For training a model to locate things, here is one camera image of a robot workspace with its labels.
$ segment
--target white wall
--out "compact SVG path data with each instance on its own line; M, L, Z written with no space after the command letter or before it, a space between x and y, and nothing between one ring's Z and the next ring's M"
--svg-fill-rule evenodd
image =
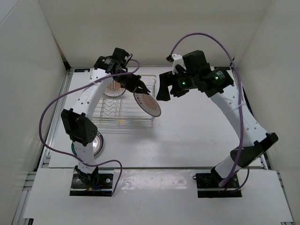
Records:
M41 152L38 121L66 71L37 0L0 2L0 224L10 225ZM52 112L45 119L44 134Z
M50 28L73 67L92 67L115 47L142 65L165 60L180 37L207 32L232 55L242 55L271 0L39 0ZM189 37L177 53L204 50L214 65L227 56L207 37Z
M268 151L300 224L300 1L274 0L239 64L255 117L276 132Z

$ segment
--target white enclosure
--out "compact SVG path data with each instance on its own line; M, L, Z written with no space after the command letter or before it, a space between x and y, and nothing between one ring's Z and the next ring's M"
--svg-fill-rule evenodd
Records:
M5 225L40 156L39 117L66 75L38 1L13 2L0 2L0 223ZM49 112L44 134L51 119Z
M278 143L268 151L268 155L272 169L279 170L282 176L293 219L296 224L300 224L300 195L298 194L300 189L300 123L297 119L300 109L298 104L300 98L299 8L298 0L0 1L0 224L10 225L12 222L27 173L36 167L42 151L42 144L38 138L40 115L45 106L59 95L67 77L54 38L72 68L92 67L100 55L110 55L115 47L126 49L142 65L169 66L165 60L166 56L169 55L179 38L190 32L209 33L222 42L235 58L256 119L266 130L276 132L279 137ZM175 52L186 54L194 50L203 50L211 65L229 66L229 60L222 49L207 37L189 37L178 46ZM157 67L153 71L158 75L167 69ZM149 67L144 67L141 71L143 70L142 73L151 73ZM85 79L74 77L71 89L80 86ZM70 200L66 187L69 186L69 175L72 172L71 169L65 168L73 167L75 161L53 154L50 168L41 169L37 173L37 180L32 190L34 194L31 195L25 216L35 218L34 225L75 224L72 221L79 221L78 202L80 202L84 210L88 209L89 203L102 208L101 210L105 209L105 213L101 215L103 220L113 223L109 220L109 213L118 210L126 216L126 210L115 208L116 204L107 208L107 204L127 205L132 201L136 210L141 210L140 214L145 218L145 224L163 223L159 217L157 220L152 220L148 211L153 210L153 213L159 214L160 210L168 208L167 203L172 205L167 213L171 216L175 215L174 222L182 222L182 224L189 224L189 222L193 224L195 221L199 222L198 224L220 223L221 217L207 217L208 212L212 210L217 210L220 215L227 217L228 223L236 222L234 217L228 217L228 214L234 214L236 210L241 213L240 218L245 219L244 224L251 224L250 222L268 224L270 222L272 225L280 225L280 222L291 222L276 173L259 170L259 160L252 165L255 169L250 175L248 186L245 186L245 198L241 198L240 201L238 199L198 201L193 198L196 194L194 184L190 180L184 187L182 198L186 198L187 202L183 204L183 208L187 210L183 211L180 211L181 207L176 205L176 203L183 202L180 198L181 193L174 190L175 187L172 184L167 183L166 189L171 190L167 195L163 193L165 189L155 186L156 183L150 182L153 185L150 193L145 186L141 186L143 188L138 190L137 198L143 201L148 199L153 205L140 203L138 199L135 199L133 191L127 190L128 180L138 177L140 182L146 182L140 178L143 172L132 168L143 167L144 162L148 163L146 167L155 168L176 167L178 162L178 167L182 167L182 170L161 170L165 180L175 182L177 179L171 174L177 174L179 177L183 174L189 176L193 173L189 170L190 167L213 167L217 161L229 154L228 148L236 147L234 145L238 140L235 135L222 136L229 125L223 120L223 114L204 94L198 95L199 103L203 108L192 103L198 100L196 95L189 99L187 99L188 95L177 99L177 102L183 105L180 109L182 113L189 107L184 103L187 104L189 101L192 101L189 102L192 111L190 114L195 117L194 119L197 117L197 112L201 112L200 125L189 123L201 135L199 139L196 135L192 135L192 143L187 142L188 154L180 153L180 147L175 146L176 153L173 152L175 154L172 155L173 158L168 158L166 152L160 152L153 157L152 162L141 155L136 163L134 158L129 160L126 154L117 152L115 146L119 143L113 143L114 137L108 135L107 140L111 143L106 146L106 152L103 158L99 158L99 162L111 159L118 154L122 157L124 165L131 167L131 170L125 171L119 192L111 200L106 199L105 206L99 205L99 199L95 199L92 203L90 198L87 200L84 197L84 200L81 197ZM72 96L69 96L63 104L66 103L69 107L71 102ZM179 129L181 126L180 119L172 114L176 108L176 101L172 104L162 103L161 105L171 116L156 118L155 126L160 123L169 123L170 118L173 117L176 120L176 127L162 125L163 131L167 132L167 141L162 144L160 144L162 140L156 139L153 134L145 138L148 141L149 156L158 150L162 151L167 146L176 145L171 143L173 135L182 135L181 138L184 139L188 132L185 129L181 133L173 132L177 126ZM44 119L43 135L45 137L52 115L53 108ZM208 140L209 134L204 131L208 130L213 133L220 124L211 119L202 118L202 115L215 115L220 120L222 127L216 132L217 138L212 138L215 143ZM70 143L68 137L61 135L61 132L63 129L58 122L53 145L65 150ZM143 134L143 132L139 133L139 137L141 138ZM202 147L208 151L195 152L196 147L192 144L197 141L202 143ZM126 149L130 152L131 145L129 144L126 143ZM131 154L138 153L142 148L141 143L137 146L138 148L132 150ZM157 175L155 174L157 171L152 170L145 170L144 173ZM242 171L239 176L244 178L245 172ZM137 188L135 185L140 185L140 183L132 181L133 189ZM254 208L257 203L267 208L266 217ZM202 214L197 211L190 213L193 207L203 210ZM57 210L52 216L53 221L43 221L47 218L49 210ZM72 214L74 217L64 217L62 216L64 213ZM90 222L98 221L98 212L94 211L94 214L90 216ZM189 216L195 216L196 220L180 220ZM122 215L114 217L115 224L121 220ZM141 221L134 219L128 223L142 224Z
M92 67L116 46L142 65L166 65L177 40L190 32L217 37L242 57L271 0L40 0L49 26L73 67ZM201 49L214 65L226 55L208 38L191 37L177 52Z

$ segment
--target black mounting plate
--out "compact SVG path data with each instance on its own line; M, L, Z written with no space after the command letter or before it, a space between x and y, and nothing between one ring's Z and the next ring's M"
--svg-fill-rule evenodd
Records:
M113 190L113 173L105 173L99 171L99 183L102 184L101 189L88 190L89 187L84 185L76 172L73 174L70 196L112 196Z
M218 186L218 180L211 173L196 173L198 198L236 198L242 197L237 189L239 180L237 175L230 178L225 187Z

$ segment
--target white plate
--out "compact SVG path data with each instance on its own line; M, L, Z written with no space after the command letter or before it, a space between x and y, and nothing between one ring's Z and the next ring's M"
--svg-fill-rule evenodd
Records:
M125 93L126 89L121 87L121 84L113 81L106 89L104 95L111 97L111 98L117 98L120 97Z
M138 105L149 115L158 117L161 114L161 109L158 102L151 95L133 93Z

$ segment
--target wire dish rack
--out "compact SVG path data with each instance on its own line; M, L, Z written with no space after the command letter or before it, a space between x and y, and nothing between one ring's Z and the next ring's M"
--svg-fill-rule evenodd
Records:
M156 76L152 74L140 75L150 94L156 96ZM128 128L128 127L148 127L152 126L154 117L147 114L136 103L133 94L125 91L119 97L105 96L99 101L92 122L102 130L102 128Z

